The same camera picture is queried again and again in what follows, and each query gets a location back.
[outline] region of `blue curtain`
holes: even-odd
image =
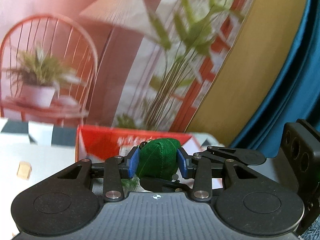
[[[320,0],[307,0],[286,62],[271,90],[231,147],[277,155],[286,122],[306,119],[320,129]]]

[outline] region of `green fabric bag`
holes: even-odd
[[[153,177],[172,180],[178,170],[177,149],[181,147],[178,140],[172,138],[155,139],[140,150],[140,161],[136,175],[139,179]]]

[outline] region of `white flower pot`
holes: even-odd
[[[45,108],[50,106],[54,92],[54,87],[23,85],[20,98],[23,98],[27,105]]]

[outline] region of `screw hole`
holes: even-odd
[[[309,166],[309,155],[307,153],[304,153],[300,161],[300,170],[302,172],[305,172],[308,169],[308,166]]]
[[[285,134],[285,143],[289,144],[290,141],[291,141],[291,134],[290,134],[289,131],[287,131],[286,134]]]
[[[300,152],[300,144],[299,141],[294,139],[291,146],[291,155],[293,159],[296,159]]]

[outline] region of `chair backrest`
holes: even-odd
[[[33,15],[8,31],[0,48],[0,98],[19,96],[22,87],[22,82],[12,71],[3,72],[3,69],[19,68],[19,51],[33,52],[38,45],[64,65],[75,69],[81,83],[61,87],[59,95],[72,97],[83,110],[97,73],[98,54],[86,30],[64,16]]]

